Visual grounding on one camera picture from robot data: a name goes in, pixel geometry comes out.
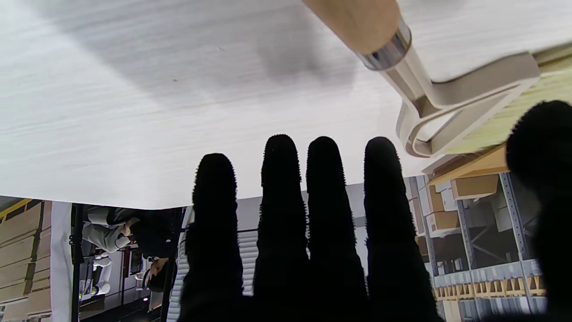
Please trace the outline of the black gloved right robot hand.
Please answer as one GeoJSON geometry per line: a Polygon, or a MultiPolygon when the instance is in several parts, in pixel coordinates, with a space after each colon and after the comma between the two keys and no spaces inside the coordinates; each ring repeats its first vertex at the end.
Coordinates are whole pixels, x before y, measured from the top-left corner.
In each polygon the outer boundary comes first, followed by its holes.
{"type": "MultiPolygon", "coordinates": [[[[509,170],[541,204],[534,237],[547,289],[541,314],[492,314],[483,322],[569,322],[571,279],[559,249],[571,226],[571,106],[541,102],[507,139],[509,170]]],[[[186,232],[189,271],[180,322],[439,322],[430,276],[415,241],[402,167],[393,143],[370,139],[364,151],[368,274],[339,149],[329,137],[308,147],[308,202],[298,151],[287,135],[270,137],[261,169],[253,295],[243,294],[236,178],[231,162],[207,154],[198,165],[186,232]]]]}

